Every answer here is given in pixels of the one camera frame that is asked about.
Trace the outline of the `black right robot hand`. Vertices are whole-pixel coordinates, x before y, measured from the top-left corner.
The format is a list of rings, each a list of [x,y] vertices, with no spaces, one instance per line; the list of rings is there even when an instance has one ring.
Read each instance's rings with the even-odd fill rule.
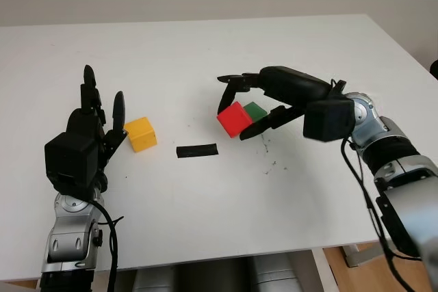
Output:
[[[268,66],[258,73],[225,75],[218,77],[218,80],[227,85],[218,113],[232,104],[238,92],[249,92],[252,88],[262,89],[265,96],[290,106],[278,106],[267,116],[252,123],[240,133],[241,140],[260,135],[267,129],[277,129],[303,116],[308,103],[324,100],[332,90],[331,84],[284,66]]]

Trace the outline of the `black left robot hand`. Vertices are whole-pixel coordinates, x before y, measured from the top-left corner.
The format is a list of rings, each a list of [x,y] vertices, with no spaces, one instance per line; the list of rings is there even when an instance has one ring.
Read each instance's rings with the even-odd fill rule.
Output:
[[[103,130],[106,123],[105,112],[96,87],[94,71],[91,66],[85,65],[81,84],[81,107],[70,115],[66,130],[89,137],[97,143],[97,165],[91,182],[100,189],[100,192],[107,190],[105,167],[127,137],[127,132],[124,130],[125,98],[121,91],[117,92],[114,98],[112,119],[112,128],[105,132]]]

